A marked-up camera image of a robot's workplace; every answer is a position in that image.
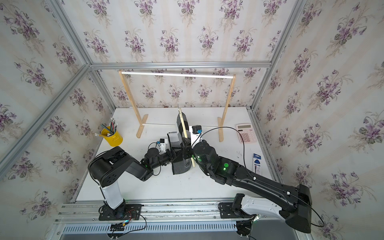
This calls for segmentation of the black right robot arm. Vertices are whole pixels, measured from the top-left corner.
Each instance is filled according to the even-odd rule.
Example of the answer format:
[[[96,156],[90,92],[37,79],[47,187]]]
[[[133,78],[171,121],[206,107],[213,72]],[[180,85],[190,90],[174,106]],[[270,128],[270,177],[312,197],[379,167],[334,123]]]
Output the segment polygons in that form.
[[[272,181],[228,158],[221,157],[205,140],[183,148],[183,156],[196,161],[203,173],[221,185],[242,188],[280,206],[286,224],[302,233],[312,231],[312,197],[309,187]]]

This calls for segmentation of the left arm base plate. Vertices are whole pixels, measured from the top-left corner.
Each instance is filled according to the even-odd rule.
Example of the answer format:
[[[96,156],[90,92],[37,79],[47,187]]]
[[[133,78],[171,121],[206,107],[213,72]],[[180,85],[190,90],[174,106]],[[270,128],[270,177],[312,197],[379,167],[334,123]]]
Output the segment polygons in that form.
[[[106,202],[99,208],[99,221],[128,221],[138,220],[142,210],[141,204],[127,204],[123,201],[116,209]]]

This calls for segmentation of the black white checkered scarf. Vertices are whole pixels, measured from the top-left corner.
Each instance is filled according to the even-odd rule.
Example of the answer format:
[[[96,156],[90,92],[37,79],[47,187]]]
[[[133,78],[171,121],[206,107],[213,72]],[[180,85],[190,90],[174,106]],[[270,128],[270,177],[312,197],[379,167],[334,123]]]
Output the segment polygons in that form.
[[[182,147],[183,144],[191,144],[191,133],[189,129],[189,124],[187,116],[183,113],[183,118],[185,121],[185,127],[187,130],[188,138],[184,138],[183,128],[180,120],[180,116],[177,115],[177,131],[168,132],[167,137],[170,143],[170,149],[180,150],[180,162],[172,164],[173,175],[181,175],[188,172],[192,166],[191,160],[184,160],[182,157]]]

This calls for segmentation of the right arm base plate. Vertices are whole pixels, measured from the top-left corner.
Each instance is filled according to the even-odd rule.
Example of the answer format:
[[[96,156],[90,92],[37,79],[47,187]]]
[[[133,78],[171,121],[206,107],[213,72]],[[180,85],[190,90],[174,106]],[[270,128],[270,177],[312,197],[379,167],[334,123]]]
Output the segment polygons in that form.
[[[232,202],[221,202],[218,204],[221,219],[246,219],[256,217],[257,213],[250,214],[245,211],[245,204],[242,204],[242,200],[247,195],[236,194]]]

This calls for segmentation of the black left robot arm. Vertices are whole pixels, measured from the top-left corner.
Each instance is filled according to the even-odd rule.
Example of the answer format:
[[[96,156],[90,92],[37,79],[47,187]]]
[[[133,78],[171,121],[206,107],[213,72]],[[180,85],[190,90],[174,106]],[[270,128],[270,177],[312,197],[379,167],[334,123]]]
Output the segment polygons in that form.
[[[106,206],[116,210],[125,201],[118,184],[123,173],[129,173],[145,182],[154,175],[154,169],[173,163],[176,159],[177,155],[173,150],[166,150],[161,154],[158,149],[150,148],[139,162],[121,147],[114,147],[96,156],[89,163],[88,171],[101,189]]]

